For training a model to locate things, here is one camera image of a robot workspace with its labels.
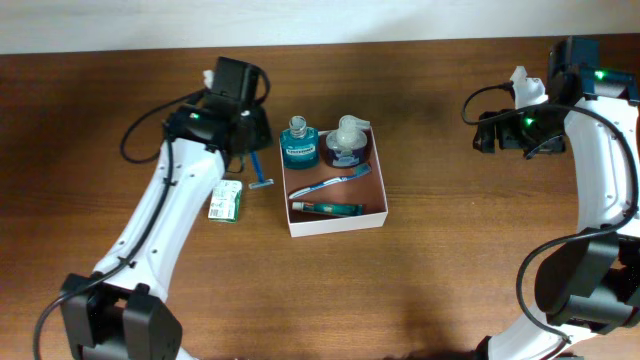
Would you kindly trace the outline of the blue disposable razor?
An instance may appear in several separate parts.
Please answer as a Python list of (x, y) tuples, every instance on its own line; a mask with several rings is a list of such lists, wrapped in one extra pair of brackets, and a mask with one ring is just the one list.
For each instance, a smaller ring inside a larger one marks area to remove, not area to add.
[(256, 152), (252, 152), (250, 154), (250, 158), (251, 158), (251, 163), (256, 175), (256, 181), (253, 183), (249, 184), (249, 188), (251, 190), (254, 189), (259, 189), (259, 188), (265, 188), (268, 186), (272, 186), (274, 184), (274, 180), (273, 179), (268, 179), (264, 176), (262, 167), (261, 167), (261, 163), (259, 161), (258, 158), (258, 154)]

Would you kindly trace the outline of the teal mouthwash bottle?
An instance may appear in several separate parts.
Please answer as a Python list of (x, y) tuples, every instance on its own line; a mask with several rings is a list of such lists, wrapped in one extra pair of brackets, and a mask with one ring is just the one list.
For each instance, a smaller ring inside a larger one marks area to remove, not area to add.
[(307, 125), (302, 116), (293, 116), (289, 128), (280, 134), (283, 166), (292, 170), (304, 170), (319, 162), (319, 134), (316, 128)]

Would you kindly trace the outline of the green white soap packet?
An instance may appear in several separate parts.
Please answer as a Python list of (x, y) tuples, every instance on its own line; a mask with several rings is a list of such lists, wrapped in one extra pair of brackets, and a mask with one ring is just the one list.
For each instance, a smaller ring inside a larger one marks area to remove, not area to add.
[(236, 223), (243, 184), (239, 180), (221, 180), (212, 190), (208, 219), (214, 222)]

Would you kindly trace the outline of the purple foam soap bottle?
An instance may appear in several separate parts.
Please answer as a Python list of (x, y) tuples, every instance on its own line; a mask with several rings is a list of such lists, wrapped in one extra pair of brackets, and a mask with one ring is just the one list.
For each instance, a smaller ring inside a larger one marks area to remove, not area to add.
[(326, 136), (326, 162), (334, 168), (353, 168), (367, 159), (370, 122), (344, 115), (336, 130)]

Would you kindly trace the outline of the white teal toothpaste tube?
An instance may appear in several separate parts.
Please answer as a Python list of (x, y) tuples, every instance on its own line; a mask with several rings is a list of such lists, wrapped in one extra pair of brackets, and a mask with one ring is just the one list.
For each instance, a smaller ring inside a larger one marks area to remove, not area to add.
[(333, 217), (354, 217), (363, 214), (362, 205), (293, 202), (291, 208), (294, 211)]

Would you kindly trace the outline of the blue white toothbrush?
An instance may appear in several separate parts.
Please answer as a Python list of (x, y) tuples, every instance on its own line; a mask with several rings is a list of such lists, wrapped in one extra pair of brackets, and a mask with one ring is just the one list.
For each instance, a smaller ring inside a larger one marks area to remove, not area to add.
[(300, 190), (294, 191), (293, 193), (291, 193), (288, 198), (289, 199), (296, 199), (299, 198), (303, 195), (307, 195), (309, 193), (315, 192), (317, 190), (335, 185), (335, 184), (339, 184), (339, 183), (343, 183), (343, 182), (348, 182), (351, 180), (355, 180), (357, 178), (363, 177), (365, 175), (368, 175), (369, 173), (372, 172), (372, 167), (370, 164), (365, 163), (365, 164), (361, 164), (358, 165), (354, 168), (353, 172), (350, 175), (345, 175), (345, 176), (338, 176), (338, 177), (334, 177), (328, 180), (324, 180), (320, 183), (316, 183), (310, 186), (307, 186), (305, 188), (302, 188)]

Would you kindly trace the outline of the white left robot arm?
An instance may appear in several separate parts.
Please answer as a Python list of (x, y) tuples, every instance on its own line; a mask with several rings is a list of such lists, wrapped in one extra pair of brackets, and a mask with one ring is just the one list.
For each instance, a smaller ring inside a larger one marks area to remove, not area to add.
[(140, 202), (91, 274), (70, 274), (45, 310), (60, 309), (74, 359), (188, 359), (166, 305), (181, 250), (231, 161), (272, 145), (260, 67), (218, 58), (204, 86), (169, 102), (156, 168)]

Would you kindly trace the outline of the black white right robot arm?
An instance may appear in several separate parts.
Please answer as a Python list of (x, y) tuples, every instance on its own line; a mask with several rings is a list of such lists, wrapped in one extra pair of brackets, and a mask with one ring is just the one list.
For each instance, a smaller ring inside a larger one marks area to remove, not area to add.
[(527, 256), (537, 262), (533, 304), (485, 338), (479, 359), (559, 359), (581, 341), (639, 323), (639, 90), (607, 69), (596, 40), (569, 37), (550, 51), (546, 79), (518, 67), (502, 84), (510, 109), (486, 112), (473, 146), (525, 158), (571, 151), (579, 198), (576, 232)]

